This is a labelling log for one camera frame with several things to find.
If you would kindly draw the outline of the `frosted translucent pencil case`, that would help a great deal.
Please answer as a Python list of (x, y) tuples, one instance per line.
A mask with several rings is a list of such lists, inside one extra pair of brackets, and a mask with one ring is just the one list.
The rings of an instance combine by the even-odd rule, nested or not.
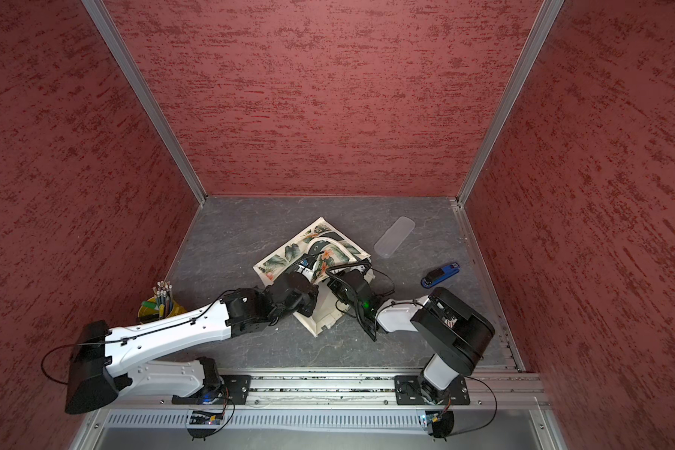
[(414, 228), (415, 222), (412, 219), (399, 217), (375, 244), (376, 255), (389, 259), (410, 236)]

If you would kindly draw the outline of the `cream canvas tote bag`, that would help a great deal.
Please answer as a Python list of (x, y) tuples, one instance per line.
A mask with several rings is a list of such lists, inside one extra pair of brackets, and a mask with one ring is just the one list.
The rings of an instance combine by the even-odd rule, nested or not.
[(319, 287), (314, 311), (307, 316), (299, 312), (293, 315), (313, 337), (318, 337), (323, 330), (334, 326), (345, 315), (335, 305), (337, 297), (327, 287), (329, 277), (326, 271), (332, 266), (351, 262), (358, 264), (356, 269), (365, 275), (366, 281), (375, 279), (374, 272), (365, 266), (370, 262), (370, 254), (339, 232), (324, 217), (319, 217), (256, 263), (253, 270), (264, 286), (273, 284), (283, 273), (298, 272)]

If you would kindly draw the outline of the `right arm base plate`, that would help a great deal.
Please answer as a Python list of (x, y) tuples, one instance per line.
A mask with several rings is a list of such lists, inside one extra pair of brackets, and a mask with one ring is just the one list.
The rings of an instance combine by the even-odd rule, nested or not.
[(457, 375), (445, 389), (438, 389), (422, 376), (395, 376), (395, 397), (397, 404), (447, 406), (448, 404), (470, 405), (470, 394), (466, 380)]

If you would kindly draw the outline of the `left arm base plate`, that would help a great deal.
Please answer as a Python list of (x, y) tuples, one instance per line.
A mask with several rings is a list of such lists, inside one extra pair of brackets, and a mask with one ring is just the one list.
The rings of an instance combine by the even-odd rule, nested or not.
[(196, 393), (186, 397), (172, 397), (173, 405), (245, 405), (252, 377), (249, 375), (221, 376), (215, 384), (205, 383)]

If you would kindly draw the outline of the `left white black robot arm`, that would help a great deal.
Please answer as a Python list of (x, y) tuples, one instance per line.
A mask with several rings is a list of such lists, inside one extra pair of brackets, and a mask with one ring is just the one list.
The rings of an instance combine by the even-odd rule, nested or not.
[(170, 396), (177, 404), (225, 403), (229, 388), (209, 357), (171, 362), (170, 354), (257, 333), (295, 312), (314, 311), (319, 288), (304, 275), (283, 274), (260, 291), (228, 290), (206, 307), (150, 324), (84, 326), (73, 345), (67, 414), (86, 414), (116, 399)]

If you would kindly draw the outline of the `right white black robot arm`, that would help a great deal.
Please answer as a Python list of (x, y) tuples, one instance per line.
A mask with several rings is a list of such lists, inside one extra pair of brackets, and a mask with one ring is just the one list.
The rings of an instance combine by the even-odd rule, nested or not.
[(373, 341), (379, 331), (410, 332), (432, 349), (418, 376), (395, 380), (398, 403), (468, 403), (465, 380), (496, 334), (485, 316), (442, 287), (420, 298), (394, 300), (373, 292), (362, 271), (346, 264), (329, 269), (327, 277), (337, 301), (353, 307), (358, 324)]

